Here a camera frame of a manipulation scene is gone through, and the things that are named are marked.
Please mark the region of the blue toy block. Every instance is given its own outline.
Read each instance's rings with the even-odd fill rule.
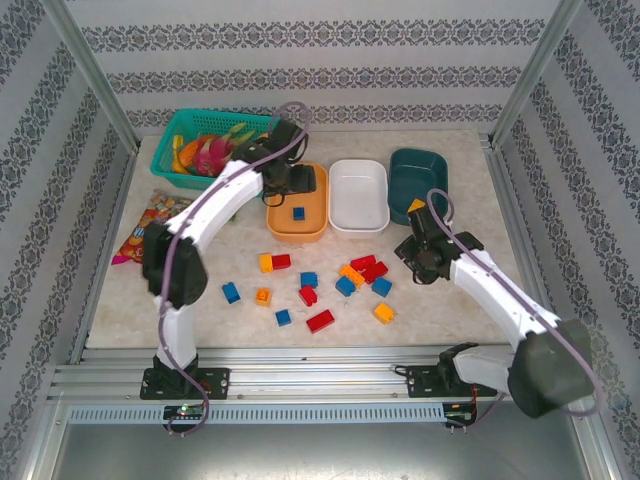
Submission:
[[[289,325],[291,323],[291,315],[289,315],[289,310],[280,310],[279,312],[276,312],[276,320],[278,320],[279,327]]]
[[[373,285],[371,285],[371,289],[381,297],[386,297],[387,295],[389,295],[389,290],[391,290],[392,286],[393,283],[391,283],[386,278],[378,277],[373,282]]]
[[[356,291],[356,285],[347,277],[340,277],[340,280],[336,282],[336,290],[345,297],[350,297],[351,294]]]
[[[300,274],[300,288],[307,285],[311,288],[318,288],[318,275],[316,275],[316,272],[302,272]]]
[[[227,297],[227,302],[235,303],[240,300],[240,294],[238,293],[238,289],[233,284],[233,282],[229,282],[226,285],[222,286],[222,293]]]
[[[304,220],[304,207],[293,207],[293,219],[297,222]]]

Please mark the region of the marble surface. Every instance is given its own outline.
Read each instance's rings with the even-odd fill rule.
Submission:
[[[191,198],[196,191],[173,187],[155,177],[149,165],[160,137],[146,137],[118,230],[115,250],[131,233],[154,188]],[[341,158],[367,158],[388,168],[391,153],[400,147],[416,147],[441,154],[449,167],[449,191],[456,205],[455,231],[469,230],[485,245],[496,263],[520,284],[478,136],[472,130],[404,132],[313,133],[304,160],[328,167]],[[310,244],[279,243],[265,224],[266,207],[259,199],[242,207],[236,219],[225,225],[204,255],[209,284],[196,303],[196,337],[199,347],[291,346],[391,346],[428,345],[476,341],[506,342],[497,326],[475,301],[451,282],[415,285],[410,271],[393,249],[410,234],[409,227],[391,223],[374,240],[344,240],[328,227],[322,239]],[[293,265],[264,275],[258,254],[289,253]],[[393,282],[384,300],[396,311],[394,321],[382,325],[373,309],[383,299],[366,284],[350,298],[334,287],[338,270],[351,259],[375,254],[389,267]],[[319,302],[305,307],[298,297],[299,273],[316,271]],[[228,305],[221,285],[235,282],[242,300]],[[270,308],[254,302],[256,289],[272,289]],[[288,308],[293,322],[278,327],[275,312]],[[336,322],[312,335],[306,325],[311,316],[330,309]],[[88,339],[89,348],[156,347],[157,312],[142,279],[140,266],[132,262],[108,268]]]

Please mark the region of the orange tray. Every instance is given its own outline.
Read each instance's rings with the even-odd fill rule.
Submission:
[[[311,165],[316,174],[316,191],[288,195],[278,207],[267,208],[267,227],[280,242],[317,242],[327,228],[329,212],[329,181],[327,171],[317,163]],[[267,205],[276,204],[280,197],[267,199]],[[293,219],[293,207],[304,207],[305,219]]]

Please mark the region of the colorful package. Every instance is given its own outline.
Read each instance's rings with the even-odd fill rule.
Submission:
[[[138,226],[133,230],[133,233],[129,235],[129,238],[127,238],[127,241],[124,242],[122,247],[120,247],[120,250],[118,250],[113,256],[111,265],[118,265],[120,263],[128,262],[129,260],[142,263],[145,227],[151,222],[166,222],[171,217],[175,217],[182,210],[191,205],[192,201],[193,200],[188,198],[167,195],[162,190],[154,190],[153,196],[147,205],[147,209],[144,211],[142,218],[138,222]]]

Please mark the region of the teal basket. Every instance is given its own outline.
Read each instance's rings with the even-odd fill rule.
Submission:
[[[200,135],[226,135],[234,125],[247,122],[247,126],[238,135],[255,130],[254,138],[256,138],[267,131],[270,120],[271,117],[264,115],[198,109],[178,110],[169,122],[153,156],[151,173],[166,178],[178,188],[206,190],[215,181],[214,177],[184,175],[172,171],[174,135],[182,135],[186,145],[196,140]]]

